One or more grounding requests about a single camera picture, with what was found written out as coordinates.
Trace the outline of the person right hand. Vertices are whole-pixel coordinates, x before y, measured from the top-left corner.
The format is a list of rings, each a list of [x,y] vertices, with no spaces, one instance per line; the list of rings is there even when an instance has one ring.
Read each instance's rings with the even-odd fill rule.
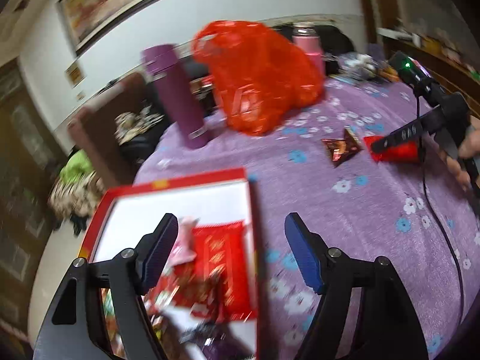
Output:
[[[471,116],[470,123],[473,126],[473,132],[469,133],[460,145],[458,153],[459,158],[461,159],[473,158],[479,155],[479,119]],[[439,150],[439,158],[441,158],[441,160],[447,165],[448,171],[453,174],[464,190],[467,190],[471,187],[469,174],[461,168],[461,165],[454,158],[448,156],[448,154],[443,150]]]

